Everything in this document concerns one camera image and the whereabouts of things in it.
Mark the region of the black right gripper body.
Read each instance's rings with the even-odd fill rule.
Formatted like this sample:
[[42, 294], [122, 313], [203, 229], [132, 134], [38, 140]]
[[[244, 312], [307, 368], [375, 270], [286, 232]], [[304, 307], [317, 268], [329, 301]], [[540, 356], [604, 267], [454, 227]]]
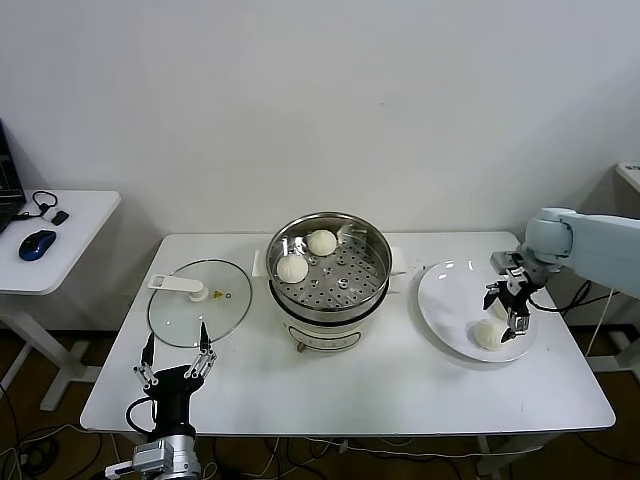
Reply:
[[528, 313], [527, 302], [538, 285], [528, 272], [504, 272], [498, 289], [497, 300], [507, 313]]

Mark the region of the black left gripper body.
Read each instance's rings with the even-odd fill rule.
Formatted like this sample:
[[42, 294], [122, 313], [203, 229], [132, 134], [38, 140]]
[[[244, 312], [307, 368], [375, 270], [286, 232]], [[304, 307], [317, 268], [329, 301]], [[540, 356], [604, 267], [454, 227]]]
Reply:
[[185, 435], [192, 439], [196, 430], [189, 421], [190, 398], [204, 384], [201, 375], [188, 373], [189, 366], [182, 365], [155, 373], [156, 384], [149, 388], [149, 397], [156, 403], [154, 428], [150, 440]]

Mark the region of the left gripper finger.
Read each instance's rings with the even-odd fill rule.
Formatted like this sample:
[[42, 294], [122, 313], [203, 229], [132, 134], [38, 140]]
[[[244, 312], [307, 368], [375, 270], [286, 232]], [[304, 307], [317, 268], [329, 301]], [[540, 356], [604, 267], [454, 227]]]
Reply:
[[209, 337], [206, 324], [202, 322], [200, 326], [198, 354], [187, 369], [184, 377], [186, 379], [205, 379], [213, 368], [216, 359], [217, 356], [213, 349], [212, 340]]
[[155, 334], [150, 333], [146, 344], [142, 348], [140, 362], [133, 367], [133, 372], [144, 390], [149, 390], [158, 384], [158, 379], [153, 371], [153, 359], [155, 348]]

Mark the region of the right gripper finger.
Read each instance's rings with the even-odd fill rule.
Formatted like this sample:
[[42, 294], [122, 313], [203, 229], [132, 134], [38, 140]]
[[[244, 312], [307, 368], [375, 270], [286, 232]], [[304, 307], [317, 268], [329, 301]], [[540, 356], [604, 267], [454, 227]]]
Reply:
[[483, 299], [483, 309], [488, 310], [492, 305], [498, 303], [502, 308], [508, 306], [508, 288], [505, 280], [497, 281], [486, 286], [486, 294]]
[[512, 308], [507, 310], [507, 328], [502, 334], [501, 343], [513, 340], [518, 336], [525, 335], [529, 329], [530, 312], [527, 307]]

